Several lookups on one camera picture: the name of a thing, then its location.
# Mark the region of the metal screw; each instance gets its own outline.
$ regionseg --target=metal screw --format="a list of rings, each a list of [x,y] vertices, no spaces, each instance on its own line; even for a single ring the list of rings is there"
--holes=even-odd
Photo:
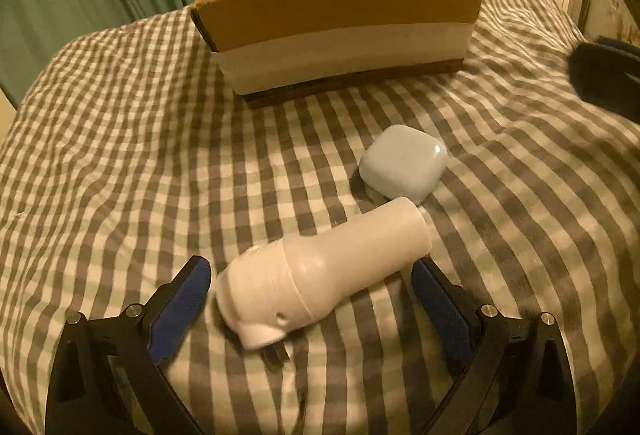
[[[548,312],[543,312],[540,315],[540,319],[546,325],[553,325],[556,322],[556,318],[554,318],[554,315],[549,314]]]
[[[133,305],[129,305],[125,313],[130,318],[137,318],[142,314],[142,305],[140,303],[134,303]]]
[[[482,313],[482,315],[487,316],[488,318],[495,318],[496,316],[498,316],[498,309],[489,304],[482,305],[480,307],[480,312]]]
[[[75,325],[76,323],[78,323],[80,320],[82,319],[82,316],[80,316],[79,312],[76,312],[75,310],[71,311],[67,316],[66,316],[66,322],[69,323],[69,325]]]

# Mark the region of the checkered bedsheet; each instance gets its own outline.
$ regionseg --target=checkered bedsheet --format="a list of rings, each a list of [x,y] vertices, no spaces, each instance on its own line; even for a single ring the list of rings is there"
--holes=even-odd
[[[186,10],[68,44],[0,152],[0,369],[18,413],[44,432],[66,311],[117,315],[190,255],[220,272],[370,210],[358,159],[404,123],[450,152],[422,208],[433,259],[507,316],[555,314],[587,428],[638,346],[640,127],[576,96],[580,40],[553,0],[484,0],[455,75],[260,110],[225,88]],[[407,276],[291,335],[282,370],[222,329],[213,283],[168,378],[206,433],[415,433],[451,376]]]

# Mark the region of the plaid fabric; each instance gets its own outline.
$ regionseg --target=plaid fabric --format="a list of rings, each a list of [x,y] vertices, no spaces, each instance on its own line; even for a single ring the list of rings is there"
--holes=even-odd
[[[117,315],[190,255],[220,272],[370,210],[358,159],[404,123],[451,154],[424,203],[434,260],[479,303],[558,318],[587,428],[638,346],[640,127],[572,91],[581,39],[553,0],[484,0],[456,75],[254,111],[186,11],[70,43],[0,154],[0,368],[18,413],[44,432],[68,309]],[[206,433],[415,433],[451,377],[407,277],[289,336],[278,371],[228,336],[213,285],[168,378]]]

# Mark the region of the cardboard box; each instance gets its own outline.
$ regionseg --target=cardboard box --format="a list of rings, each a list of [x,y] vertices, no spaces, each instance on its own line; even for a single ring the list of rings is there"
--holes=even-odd
[[[191,17],[225,82],[252,94],[342,75],[352,82],[353,73],[398,76],[403,66],[456,70],[481,1],[195,0]]]

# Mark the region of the blue gripper pad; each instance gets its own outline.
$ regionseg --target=blue gripper pad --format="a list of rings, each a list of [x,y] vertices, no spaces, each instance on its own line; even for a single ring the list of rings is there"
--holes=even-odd
[[[148,354],[156,365],[178,350],[193,319],[204,305],[210,285],[211,266],[206,258],[198,256],[190,274],[151,325]]]
[[[428,265],[432,265],[433,272],[437,271],[440,274],[434,275]],[[411,271],[411,285],[440,336],[442,348],[447,357],[465,363],[470,362],[476,355],[475,325],[470,323],[473,319],[470,318],[470,321],[465,319],[449,295],[449,291],[452,290],[457,290],[457,294],[464,291],[460,287],[451,285],[430,258],[427,261],[420,259],[414,263]]]

